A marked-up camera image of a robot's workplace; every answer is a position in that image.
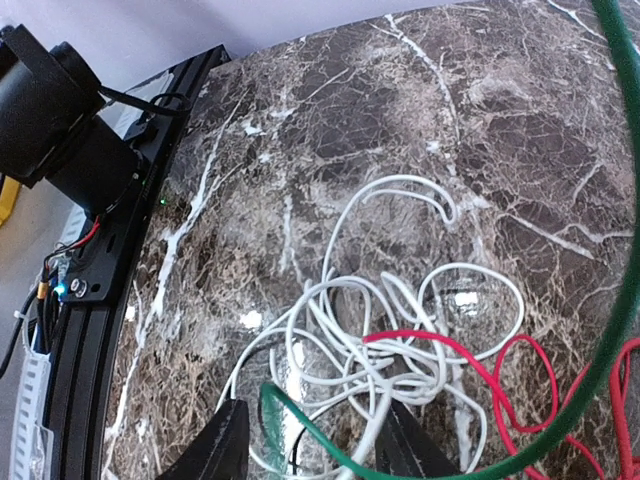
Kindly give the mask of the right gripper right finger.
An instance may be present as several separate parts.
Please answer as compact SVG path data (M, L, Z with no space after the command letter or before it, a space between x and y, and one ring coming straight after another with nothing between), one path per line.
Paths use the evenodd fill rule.
M390 405L375 442L375 459L378 472L396 476L439 478L460 473L400 402Z

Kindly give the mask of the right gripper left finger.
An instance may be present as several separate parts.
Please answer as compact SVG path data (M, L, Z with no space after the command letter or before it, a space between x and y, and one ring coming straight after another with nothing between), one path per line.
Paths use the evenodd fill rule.
M158 479L246 479L248 457L248 404L230 399Z

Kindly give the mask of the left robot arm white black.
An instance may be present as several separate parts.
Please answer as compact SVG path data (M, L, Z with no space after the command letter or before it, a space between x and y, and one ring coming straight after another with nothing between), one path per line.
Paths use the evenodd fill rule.
M104 214L132 187L139 156L99 116L101 83L67 42L46 50L24 25L1 31L1 172L46 180Z

